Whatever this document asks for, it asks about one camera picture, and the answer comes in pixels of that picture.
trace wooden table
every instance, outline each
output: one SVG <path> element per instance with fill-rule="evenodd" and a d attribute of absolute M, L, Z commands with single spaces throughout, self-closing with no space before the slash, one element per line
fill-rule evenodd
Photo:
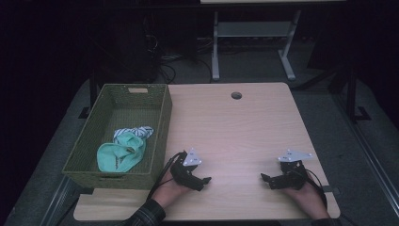
<path fill-rule="evenodd" d="M 312 153 L 304 160 L 323 186 L 326 175 L 311 144 L 293 96 L 283 83 L 169 86 L 173 102 L 166 162 L 194 147 L 202 164 L 199 178 L 212 177 L 201 192 L 193 191 L 166 209 L 166 220 L 238 220 L 306 218 L 278 190 L 271 190 L 260 173 L 281 175 L 277 157 L 287 149 Z M 233 92 L 242 98 L 235 100 Z M 95 189 L 81 195 L 77 220 L 121 220 L 145 202 L 148 191 Z M 328 212 L 340 209 L 327 193 Z"/>

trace sleeve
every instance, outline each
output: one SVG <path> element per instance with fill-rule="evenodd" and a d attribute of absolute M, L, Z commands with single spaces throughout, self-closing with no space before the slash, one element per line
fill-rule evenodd
<path fill-rule="evenodd" d="M 165 218 L 165 210 L 155 200 L 146 201 L 129 217 L 124 225 L 156 226 Z"/>
<path fill-rule="evenodd" d="M 342 226 L 342 224 L 337 218 L 323 218 L 312 221 L 311 226 Z"/>

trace hand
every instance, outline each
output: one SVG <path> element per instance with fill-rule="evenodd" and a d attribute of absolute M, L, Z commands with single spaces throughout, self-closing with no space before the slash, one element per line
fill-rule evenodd
<path fill-rule="evenodd" d="M 173 176 L 168 169 L 167 173 L 165 173 L 165 176 L 162 178 L 160 186 L 152 194 L 152 199 L 158 202 L 162 208 L 165 209 L 175 202 L 180 196 L 191 190 L 191 188 L 186 186 L 178 185 L 173 180 Z"/>
<path fill-rule="evenodd" d="M 312 219 L 330 218 L 316 188 L 308 182 L 299 190 L 284 188 L 281 191 L 291 197 Z"/>

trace gray floor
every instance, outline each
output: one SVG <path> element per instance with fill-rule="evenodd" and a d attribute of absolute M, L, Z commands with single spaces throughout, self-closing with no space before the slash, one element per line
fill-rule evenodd
<path fill-rule="evenodd" d="M 297 79 L 294 82 L 288 81 L 277 54 L 280 42 L 267 45 L 265 47 L 268 48 L 259 48 L 258 51 L 220 55 L 221 78 L 218 83 L 284 82 L 290 87 L 295 87 L 322 72 L 307 69 L 312 44 L 295 42 L 289 58 Z M 208 66 L 211 65 L 210 53 L 199 55 L 199 58 Z M 203 62 L 179 60 L 168 65 L 177 73 L 174 84 L 210 81 L 209 69 Z M 399 218 L 387 198 L 386 191 L 375 176 L 373 164 L 367 160 L 367 152 L 364 151 L 374 151 L 392 184 L 398 187 L 399 132 L 378 106 L 373 93 L 361 82 L 358 82 L 357 105 L 364 106 L 372 120 L 359 121 L 356 125 L 348 122 L 341 108 L 345 93 L 341 96 L 328 93 L 329 82 L 330 79 L 326 79 L 306 91 L 293 91 L 293 95 L 329 183 L 336 188 L 335 195 L 341 208 L 342 223 L 352 225 L 343 217 L 346 216 L 363 226 L 399 225 Z M 163 77 L 160 76 L 156 83 L 164 83 Z M 86 106 L 89 106 L 88 82 L 73 99 L 65 118 L 8 218 L 7 226 L 56 225 L 79 194 L 90 192 L 65 180 L 61 174 L 73 143 L 85 123 L 85 120 L 78 117 Z M 361 132 L 362 136 L 359 137 L 357 132 Z M 367 141 L 366 144 L 361 142 L 362 138 Z M 64 218 L 62 225 L 115 225 L 115 222 L 78 222 L 73 219 L 72 212 L 73 210 Z M 310 221 L 287 220 L 281 224 L 310 225 Z"/>

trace wicker basket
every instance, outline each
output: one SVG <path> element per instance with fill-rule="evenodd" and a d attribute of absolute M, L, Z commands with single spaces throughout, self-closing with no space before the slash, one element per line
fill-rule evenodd
<path fill-rule="evenodd" d="M 172 101 L 167 85 L 105 84 L 63 173 L 93 188 L 151 189 L 164 166 Z M 150 126 L 143 159 L 127 172 L 101 172 L 97 150 L 121 128 Z"/>

